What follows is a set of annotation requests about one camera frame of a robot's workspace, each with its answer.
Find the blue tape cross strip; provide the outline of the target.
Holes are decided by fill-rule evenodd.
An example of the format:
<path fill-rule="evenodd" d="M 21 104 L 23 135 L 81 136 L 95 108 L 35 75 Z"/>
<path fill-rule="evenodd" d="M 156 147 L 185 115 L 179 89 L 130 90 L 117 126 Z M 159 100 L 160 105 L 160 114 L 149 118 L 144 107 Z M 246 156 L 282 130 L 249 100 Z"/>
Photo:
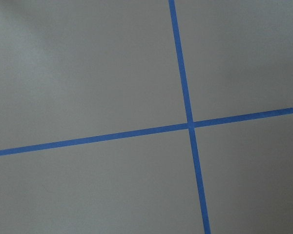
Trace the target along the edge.
<path fill-rule="evenodd" d="M 204 191 L 204 184 L 203 184 L 202 171 L 201 171 L 200 158 L 199 158 L 199 151 L 198 151 L 198 145 L 197 145 L 197 139 L 196 139 L 196 132 L 195 132 L 195 126 L 193 121 L 190 95 L 188 90 L 188 80 L 187 80 L 184 57 L 183 57 L 183 50 L 182 50 L 180 31 L 179 31 L 179 25 L 178 25 L 178 19 L 177 19 L 176 5 L 175 5 L 175 1 L 173 0 L 170 0 L 168 4 L 169 4 L 169 10 L 170 10 L 170 17 L 171 17 L 171 23 L 172 23 L 172 30 L 173 30 L 173 36 L 174 36 L 176 56 L 178 61 L 179 74 L 181 79 L 184 107 L 185 107 L 186 118 L 187 118 L 188 134 L 189 134 L 189 140 L 190 140 L 190 146 L 191 146 L 191 152 L 192 152 L 192 158 L 193 158 L 193 165 L 194 165 L 196 184 L 197 184 L 197 190 L 198 190 L 198 196 L 199 196 L 199 202 L 200 202 L 203 228 L 204 228 L 204 233 L 210 234 L 211 230 L 210 230 L 210 223 L 209 223 L 209 214 L 207 209 L 206 196 Z"/>

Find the blue tape long strip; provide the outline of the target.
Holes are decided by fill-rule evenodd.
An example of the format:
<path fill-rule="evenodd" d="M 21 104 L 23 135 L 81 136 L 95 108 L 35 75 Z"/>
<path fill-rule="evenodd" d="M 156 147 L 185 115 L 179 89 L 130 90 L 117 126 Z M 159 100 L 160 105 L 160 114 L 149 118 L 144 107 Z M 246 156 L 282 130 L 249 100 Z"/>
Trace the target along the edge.
<path fill-rule="evenodd" d="M 260 119 L 260 118 L 277 117 L 277 116 L 291 115 L 291 114 L 293 114 L 293 107 L 265 111 L 265 112 L 251 113 L 251 114 L 245 114 L 245 115 L 237 115 L 237 116 L 231 116 L 231 117 L 221 117 L 221 118 L 214 118 L 214 119 L 208 119 L 208 120 L 202 120 L 202 121 L 195 121 L 193 126 L 195 128 L 200 128 L 200 127 L 215 126 L 215 125 L 221 125 L 221 124 L 227 124 L 227 123 L 248 121 L 248 120 Z M 188 128 L 188 125 L 186 123 L 182 123 L 182 124 L 173 124 L 173 125 L 140 129 L 140 130 L 134 130 L 134 131 L 128 131 L 128 132 L 120 132 L 120 133 L 113 133 L 113 134 L 107 134 L 107 135 L 91 136 L 91 137 L 70 139 L 70 140 L 50 142 L 50 143 L 44 143 L 44 144 L 22 146 L 22 147 L 0 150 L 0 156 L 48 150 L 48 149 L 54 149 L 54 148 L 62 148 L 62 147 L 89 144 L 89 143 L 109 141 L 109 140 L 122 139 L 122 138 L 153 135 L 153 134 L 159 134 L 159 133 L 165 133 L 165 132 L 174 132 L 179 130 L 185 130 L 187 128 Z"/>

